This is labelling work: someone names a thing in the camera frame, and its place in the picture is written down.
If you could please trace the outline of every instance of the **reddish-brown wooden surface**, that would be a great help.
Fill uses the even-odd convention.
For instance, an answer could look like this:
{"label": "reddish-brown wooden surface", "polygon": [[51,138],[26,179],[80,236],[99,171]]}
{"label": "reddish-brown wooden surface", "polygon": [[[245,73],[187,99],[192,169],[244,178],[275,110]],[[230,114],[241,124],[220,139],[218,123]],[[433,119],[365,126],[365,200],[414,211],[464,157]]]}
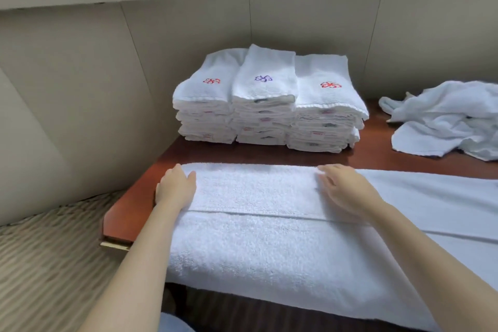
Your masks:
{"label": "reddish-brown wooden surface", "polygon": [[354,168],[428,172],[475,178],[498,178],[498,163],[486,163],[459,152],[434,159],[399,153],[391,148],[394,127],[378,107],[370,108],[370,119],[353,150],[340,154],[306,153],[285,146],[232,145],[191,142],[179,137],[137,182],[113,205],[103,220],[103,237],[133,242],[153,209],[154,192],[165,171],[176,163],[250,163],[320,165],[341,163]]}

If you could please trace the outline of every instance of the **wall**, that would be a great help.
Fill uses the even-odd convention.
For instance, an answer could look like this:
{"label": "wall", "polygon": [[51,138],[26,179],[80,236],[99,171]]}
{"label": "wall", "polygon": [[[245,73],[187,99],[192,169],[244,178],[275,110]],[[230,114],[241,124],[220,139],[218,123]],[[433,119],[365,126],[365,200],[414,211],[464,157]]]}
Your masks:
{"label": "wall", "polygon": [[251,42],[346,54],[364,98],[498,78],[498,0],[134,0],[0,12],[0,223],[130,185],[175,86]]}

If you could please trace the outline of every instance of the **red embroidered logo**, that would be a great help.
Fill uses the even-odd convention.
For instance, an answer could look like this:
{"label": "red embroidered logo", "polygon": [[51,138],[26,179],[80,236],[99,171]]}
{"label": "red embroidered logo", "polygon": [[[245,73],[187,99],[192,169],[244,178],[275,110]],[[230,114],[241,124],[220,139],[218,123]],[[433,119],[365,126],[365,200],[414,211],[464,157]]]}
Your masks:
{"label": "red embroidered logo", "polygon": [[322,88],[341,88],[342,86],[339,83],[332,83],[331,81],[325,81],[322,84],[320,84]]}
{"label": "red embroidered logo", "polygon": [[220,84],[221,80],[220,79],[206,79],[206,80],[203,80],[202,83],[208,83],[208,84]]}

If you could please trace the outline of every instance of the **forearm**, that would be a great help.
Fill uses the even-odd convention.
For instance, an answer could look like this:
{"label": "forearm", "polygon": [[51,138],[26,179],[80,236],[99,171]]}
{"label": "forearm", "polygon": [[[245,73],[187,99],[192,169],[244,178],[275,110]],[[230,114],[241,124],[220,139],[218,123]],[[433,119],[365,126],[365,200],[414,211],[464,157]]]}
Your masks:
{"label": "forearm", "polygon": [[157,332],[178,207],[158,204],[79,332]]}
{"label": "forearm", "polygon": [[498,293],[393,206],[370,208],[370,223],[444,331],[498,330]]}

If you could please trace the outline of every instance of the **stack of folded towels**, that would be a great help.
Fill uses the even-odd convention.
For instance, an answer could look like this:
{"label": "stack of folded towels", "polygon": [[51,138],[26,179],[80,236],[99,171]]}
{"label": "stack of folded towels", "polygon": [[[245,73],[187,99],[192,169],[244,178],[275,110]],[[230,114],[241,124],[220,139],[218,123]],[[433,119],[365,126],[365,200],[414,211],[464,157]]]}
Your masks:
{"label": "stack of folded towels", "polygon": [[348,59],[335,55],[227,49],[173,94],[187,140],[338,153],[359,140],[369,114],[353,88]]}
{"label": "stack of folded towels", "polygon": [[251,45],[233,81],[231,127],[238,142],[285,145],[297,97],[295,57]]}
{"label": "stack of folded towels", "polygon": [[206,56],[201,68],[173,93],[173,108],[190,141],[232,143],[237,136],[232,120],[232,83],[247,49],[227,49]]}
{"label": "stack of folded towels", "polygon": [[287,146],[332,153],[353,147],[369,114],[352,86],[347,57],[297,56],[295,66],[299,96]]}

